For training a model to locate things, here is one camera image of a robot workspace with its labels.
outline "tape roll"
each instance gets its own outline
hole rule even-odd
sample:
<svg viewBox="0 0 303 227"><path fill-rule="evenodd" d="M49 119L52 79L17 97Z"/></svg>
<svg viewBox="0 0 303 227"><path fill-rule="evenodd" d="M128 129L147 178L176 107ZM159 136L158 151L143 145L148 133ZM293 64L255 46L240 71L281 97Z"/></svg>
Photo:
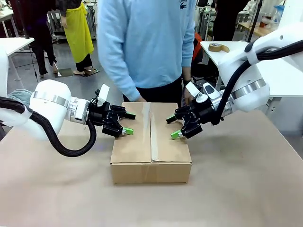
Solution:
<svg viewBox="0 0 303 227"><path fill-rule="evenodd" d="M209 44L208 50L211 52L225 51L225 52L229 53L229 48L227 46L224 46L221 44Z"/></svg>

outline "cable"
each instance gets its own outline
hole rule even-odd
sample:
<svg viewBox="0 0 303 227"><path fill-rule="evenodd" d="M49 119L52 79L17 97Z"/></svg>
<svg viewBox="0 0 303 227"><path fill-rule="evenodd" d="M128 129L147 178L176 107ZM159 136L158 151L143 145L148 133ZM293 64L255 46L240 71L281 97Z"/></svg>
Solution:
<svg viewBox="0 0 303 227"><path fill-rule="evenodd" d="M17 113L23 113L25 108L24 106L15 100L9 99L9 98L3 98L0 97L0 108L10 109L14 110ZM96 142L97 138L97 132L95 126L92 124L90 120L87 121L87 126L89 127L90 131L90 138L88 143L79 150L70 150L67 149L65 146L62 145L62 143L59 141L55 131L53 130L53 127L51 123L43 117L42 115L38 114L35 111L32 111L32 115L30 117L31 120L36 122L37 124L41 125L41 127L44 129L51 145L62 155L67 157L79 157L81 155L84 155L86 152L88 152L93 145Z"/></svg>
<svg viewBox="0 0 303 227"><path fill-rule="evenodd" d="M240 76L242 75L242 73L245 72L246 69L248 69L251 66L251 64L249 63L248 60L246 60L240 67L238 67L238 69L233 73L232 77L230 78L230 80L228 81L228 84L225 88L225 91L222 95L222 99L218 105L218 108L215 112L215 117L212 120L212 125L217 125L218 123L220 123L221 120L221 116L222 113L224 111L225 105L228 101L229 96L232 93L233 88L235 87L235 84L237 83L238 79L240 78Z"/></svg>
<svg viewBox="0 0 303 227"><path fill-rule="evenodd" d="M19 65L19 66L15 66L15 68L20 68L20 67L23 67L23 66L27 66L27 65L32 65L33 63L29 63L29 64L25 64L25 65Z"/></svg>
<svg viewBox="0 0 303 227"><path fill-rule="evenodd" d="M255 30L255 27L256 27L256 23L257 23L257 20L258 20L258 17L259 17L261 8L262 8L262 2L263 2L263 0L259 0L259 4L258 4L258 7L257 7L257 11L256 11L256 14L255 14L255 18L254 18L254 21L253 21L253 23L252 23L252 27L251 27L251 30L250 30L250 34L249 34L249 37L248 37L248 40L247 40L248 43L251 42L251 38L252 38L252 35L253 35L253 33L254 33L254 30Z"/></svg>
<svg viewBox="0 0 303 227"><path fill-rule="evenodd" d="M36 77L37 84L38 84L38 83L39 83L39 81L38 81L38 76L37 76L37 73L36 73L36 69L35 69L35 66L34 66L34 61L33 61L33 55L32 55L32 51L33 51L33 49L29 47L29 50L30 50L30 56L31 56L31 58L32 58L32 65L33 65L33 68L34 68L35 77Z"/></svg>
<svg viewBox="0 0 303 227"><path fill-rule="evenodd" d="M259 53L259 54L257 54L257 58L258 58L259 61L274 60L274 59L278 59L278 58L287 57L287 56L290 56L290 55L293 55L293 54L297 54L297 53L300 53L300 52L303 52L303 40L300 40L296 43L287 45L285 47L279 48L279 49L274 50L274 51L265 51L265 52ZM222 99L221 99L221 101L218 105L218 108L217 108L216 112L215 112L216 116L212 120L212 125L217 125L220 122L222 113L223 113L224 108L225 108L225 105L228 101L229 96L232 93L232 90L233 90L235 84L237 83L237 81L238 81L239 77L242 75L242 73L244 73L245 70L247 70L250 66L251 66L251 64L249 63L248 60L246 60L233 73L232 77L228 81L226 89L225 89L225 91L222 95Z"/></svg>
<svg viewBox="0 0 303 227"><path fill-rule="evenodd" d="M274 51L268 51L257 54L258 60L274 60L278 58L284 58L289 55L303 52L303 40L290 44L288 46L279 48Z"/></svg>

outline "cardboard box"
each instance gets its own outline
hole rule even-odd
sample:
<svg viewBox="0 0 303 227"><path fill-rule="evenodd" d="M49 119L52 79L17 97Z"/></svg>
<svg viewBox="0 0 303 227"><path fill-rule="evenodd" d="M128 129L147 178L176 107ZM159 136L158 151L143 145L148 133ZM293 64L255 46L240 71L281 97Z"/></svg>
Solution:
<svg viewBox="0 0 303 227"><path fill-rule="evenodd" d="M116 138L111 157L114 183L187 183L191 157L185 139L172 140L181 122L166 123L177 104L123 103L135 120L121 119L133 136Z"/></svg>

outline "black jacket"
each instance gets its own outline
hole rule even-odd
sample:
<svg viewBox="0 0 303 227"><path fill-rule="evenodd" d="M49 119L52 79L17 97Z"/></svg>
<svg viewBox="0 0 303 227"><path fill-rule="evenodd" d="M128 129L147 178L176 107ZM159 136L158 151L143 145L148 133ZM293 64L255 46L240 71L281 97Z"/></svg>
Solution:
<svg viewBox="0 0 303 227"><path fill-rule="evenodd" d="M46 24L48 11L56 9L55 0L21 0L23 20L27 27Z"/></svg>
<svg viewBox="0 0 303 227"><path fill-rule="evenodd" d="M217 0L218 15L236 16L247 5L249 0Z"/></svg>
<svg viewBox="0 0 303 227"><path fill-rule="evenodd" d="M61 16L66 17L66 9L76 9L81 2L81 0L56 0L56 7L60 10Z"/></svg>

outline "gray floor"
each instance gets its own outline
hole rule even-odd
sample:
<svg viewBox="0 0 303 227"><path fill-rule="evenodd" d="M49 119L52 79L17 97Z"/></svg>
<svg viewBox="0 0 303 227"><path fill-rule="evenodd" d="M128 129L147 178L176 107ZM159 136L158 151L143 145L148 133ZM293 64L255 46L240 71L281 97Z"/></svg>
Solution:
<svg viewBox="0 0 303 227"><path fill-rule="evenodd" d="M117 87L113 84L113 82L107 77L106 73L104 72L103 68L101 67L98 61L98 53L97 53L97 45L94 43L95 51L93 52L91 58L94 64L94 67L99 69L100 72L92 75L88 78L80 77L80 76L72 76L72 77L65 77L65 78L58 78L55 79L52 72L52 67L48 64L47 59L45 60L47 70L50 72L48 73L44 79L54 79L65 83L71 90L71 94L74 97L84 98L90 100L95 96L95 90L100 89L102 84L107 84L110 86L110 92L108 96L108 101L115 105L120 105L123 98L121 92L117 89ZM68 44L55 44L54 46L55 55L58 60L58 68L65 69L65 68L72 68L73 70L76 69L75 64L73 63L71 51L69 49ZM31 55L29 53L19 53L13 57L13 61L15 66L21 66L25 64L32 63ZM33 61L36 62L35 55L33 54ZM34 64L37 74L38 72L38 65L37 63ZM17 68L19 76L22 79L23 85L26 89L34 91L35 87L37 86L37 81L34 74L34 69L32 65L27 65L23 67ZM14 76L11 72L9 72L9 79L8 79L8 92L11 92L19 87L20 84L14 80ZM293 146L293 148L298 152L298 154L303 157L303 139L298 136L286 136L288 142Z"/></svg>

